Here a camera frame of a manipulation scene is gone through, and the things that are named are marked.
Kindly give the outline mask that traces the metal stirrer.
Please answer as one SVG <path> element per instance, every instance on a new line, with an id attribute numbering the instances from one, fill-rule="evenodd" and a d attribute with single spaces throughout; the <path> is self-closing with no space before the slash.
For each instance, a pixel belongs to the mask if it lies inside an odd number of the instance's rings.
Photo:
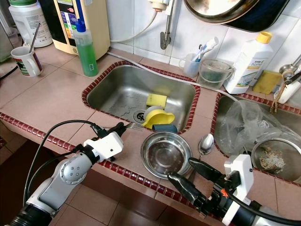
<path id="1" fill-rule="evenodd" d="M 36 30 L 35 30 L 35 32 L 34 32 L 34 35 L 33 35 L 33 38 L 32 38 L 32 42 L 30 43 L 29 53 L 32 53 L 32 52 L 33 52 L 34 44 L 36 43 L 36 39 L 37 39 L 37 35 L 38 35 L 38 32 L 39 32 L 40 26 L 41 26 L 41 23 L 39 22 L 39 23 L 37 24 Z"/>

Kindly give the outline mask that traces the white blue toothbrush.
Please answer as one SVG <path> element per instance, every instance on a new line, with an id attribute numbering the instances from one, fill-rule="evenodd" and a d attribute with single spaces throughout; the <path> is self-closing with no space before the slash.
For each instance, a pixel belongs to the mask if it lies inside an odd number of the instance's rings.
<path id="1" fill-rule="evenodd" d="M 193 62 L 200 62 L 202 60 L 202 57 L 207 52 L 214 49 L 214 47 L 219 43 L 219 39 L 217 37 L 213 37 L 209 41 L 207 41 L 205 44 L 200 45 L 198 48 L 198 52 L 194 55 L 192 61 Z"/>

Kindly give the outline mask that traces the white plastic jar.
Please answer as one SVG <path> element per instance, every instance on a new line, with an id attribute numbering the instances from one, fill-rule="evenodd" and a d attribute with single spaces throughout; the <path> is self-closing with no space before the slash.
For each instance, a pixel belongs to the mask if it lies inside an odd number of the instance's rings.
<path id="1" fill-rule="evenodd" d="M 8 0 L 9 12 L 21 33 L 22 39 L 30 45 L 37 24 L 41 23 L 34 48 L 47 47 L 53 43 L 53 39 L 44 18 L 41 5 L 38 0 Z"/>

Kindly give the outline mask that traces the white printed mug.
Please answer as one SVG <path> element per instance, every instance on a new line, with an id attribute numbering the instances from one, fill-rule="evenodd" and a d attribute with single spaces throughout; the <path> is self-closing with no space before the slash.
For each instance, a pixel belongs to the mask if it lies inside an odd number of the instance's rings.
<path id="1" fill-rule="evenodd" d="M 40 61 L 30 47 L 17 47 L 10 52 L 13 60 L 26 77 L 37 77 L 42 74 Z"/>

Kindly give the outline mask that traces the blue plastic cup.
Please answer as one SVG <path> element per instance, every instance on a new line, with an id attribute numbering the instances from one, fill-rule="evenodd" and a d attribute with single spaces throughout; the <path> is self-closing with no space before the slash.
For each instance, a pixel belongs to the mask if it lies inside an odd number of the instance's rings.
<path id="1" fill-rule="evenodd" d="M 157 132 L 166 131 L 170 133 L 178 133 L 177 127 L 171 123 L 155 124 L 152 126 L 152 129 Z"/>

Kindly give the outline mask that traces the metal wall tap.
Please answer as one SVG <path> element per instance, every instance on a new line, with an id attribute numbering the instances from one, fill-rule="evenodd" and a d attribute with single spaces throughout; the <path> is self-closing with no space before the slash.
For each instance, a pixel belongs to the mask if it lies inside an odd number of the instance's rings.
<path id="1" fill-rule="evenodd" d="M 156 12 L 165 11 L 167 15 L 166 28 L 164 32 L 160 32 L 160 48 L 165 50 L 171 43 L 171 27 L 172 27 L 172 15 L 176 6 L 176 0 L 148 0 L 152 4 L 152 8 Z"/>

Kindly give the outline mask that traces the green dish soap bottle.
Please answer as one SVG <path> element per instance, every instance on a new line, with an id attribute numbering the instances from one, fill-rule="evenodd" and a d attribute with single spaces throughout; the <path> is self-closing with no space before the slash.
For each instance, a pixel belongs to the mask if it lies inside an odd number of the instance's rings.
<path id="1" fill-rule="evenodd" d="M 78 18 L 77 30 L 73 34 L 77 45 L 77 53 L 81 61 L 82 71 L 86 77 L 95 77 L 98 74 L 96 54 L 93 47 L 92 33 L 86 29 L 83 18 Z"/>

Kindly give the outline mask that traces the yellow dish cloth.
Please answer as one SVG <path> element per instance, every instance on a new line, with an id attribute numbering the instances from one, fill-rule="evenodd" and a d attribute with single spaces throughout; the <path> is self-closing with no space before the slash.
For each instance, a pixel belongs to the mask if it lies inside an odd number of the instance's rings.
<path id="1" fill-rule="evenodd" d="M 264 70 L 254 84 L 252 90 L 257 93 L 269 94 L 273 92 L 282 78 L 283 76 L 281 73 Z"/>

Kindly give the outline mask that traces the white toothbrush cup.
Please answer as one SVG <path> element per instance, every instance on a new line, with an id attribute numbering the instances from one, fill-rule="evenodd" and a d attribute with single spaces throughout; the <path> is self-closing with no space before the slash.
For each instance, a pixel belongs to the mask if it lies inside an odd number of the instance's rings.
<path id="1" fill-rule="evenodd" d="M 201 62 L 196 62 L 194 60 L 195 56 L 196 54 L 194 53 L 187 54 L 178 64 L 186 77 L 194 78 L 198 76 L 198 67 L 200 67 Z"/>

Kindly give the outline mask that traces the white detergent bottle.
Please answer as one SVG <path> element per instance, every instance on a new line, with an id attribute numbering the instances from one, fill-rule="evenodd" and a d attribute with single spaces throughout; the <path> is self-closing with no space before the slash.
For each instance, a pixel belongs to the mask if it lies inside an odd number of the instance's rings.
<path id="1" fill-rule="evenodd" d="M 273 56 L 273 49 L 269 45 L 272 37 L 270 32 L 260 32 L 254 40 L 243 44 L 233 66 L 235 71 L 223 84 L 228 93 L 234 95 L 247 91 L 264 64 Z"/>

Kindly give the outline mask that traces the yellow plastic cup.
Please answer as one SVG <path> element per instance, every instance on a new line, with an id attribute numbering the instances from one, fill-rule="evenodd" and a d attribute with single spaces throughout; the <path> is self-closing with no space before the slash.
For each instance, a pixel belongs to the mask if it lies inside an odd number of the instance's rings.
<path id="1" fill-rule="evenodd" d="M 157 124 L 170 124 L 175 120 L 175 115 L 166 112 L 160 105 L 154 105 L 146 109 L 144 112 L 143 127 L 151 129 L 153 125 Z"/>

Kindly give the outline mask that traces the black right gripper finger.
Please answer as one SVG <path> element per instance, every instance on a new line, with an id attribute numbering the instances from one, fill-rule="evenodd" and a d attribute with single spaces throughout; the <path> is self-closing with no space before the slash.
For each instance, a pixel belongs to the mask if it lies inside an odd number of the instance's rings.
<path id="1" fill-rule="evenodd" d="M 194 157 L 190 157 L 188 162 L 189 165 L 205 179 L 213 183 L 224 184 L 224 175 L 210 164 Z"/>
<path id="2" fill-rule="evenodd" d="M 193 205 L 204 205 L 206 202 L 206 196 L 202 194 L 195 185 L 184 178 L 178 173 L 169 173 L 167 175 L 168 181 L 174 185 L 174 187 L 181 192 L 182 196 L 189 200 Z"/>

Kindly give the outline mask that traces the clear plastic bag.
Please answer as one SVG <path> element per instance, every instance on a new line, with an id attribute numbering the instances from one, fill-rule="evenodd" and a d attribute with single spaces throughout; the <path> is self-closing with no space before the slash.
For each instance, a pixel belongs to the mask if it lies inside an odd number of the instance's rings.
<path id="1" fill-rule="evenodd" d="M 222 122 L 217 123 L 221 151 L 227 156 L 244 153 L 252 149 L 254 141 L 264 134 L 283 127 L 273 114 L 258 103 L 238 100 L 228 108 Z"/>

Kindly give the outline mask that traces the hanging steel wok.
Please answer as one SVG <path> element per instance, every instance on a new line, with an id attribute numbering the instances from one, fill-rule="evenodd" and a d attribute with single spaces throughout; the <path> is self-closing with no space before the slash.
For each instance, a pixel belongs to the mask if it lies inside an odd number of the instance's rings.
<path id="1" fill-rule="evenodd" d="M 192 15 L 208 24 L 225 24 L 242 17 L 259 0 L 183 0 Z"/>

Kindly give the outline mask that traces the beige water purifier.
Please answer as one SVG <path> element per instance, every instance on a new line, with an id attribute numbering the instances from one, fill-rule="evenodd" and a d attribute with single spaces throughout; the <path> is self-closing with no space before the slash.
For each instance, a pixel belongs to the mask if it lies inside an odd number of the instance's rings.
<path id="1" fill-rule="evenodd" d="M 38 3 L 56 49 L 77 55 L 73 39 L 80 17 L 77 1 L 81 3 L 86 30 L 91 32 L 95 55 L 99 59 L 111 45 L 106 0 L 38 0 Z"/>

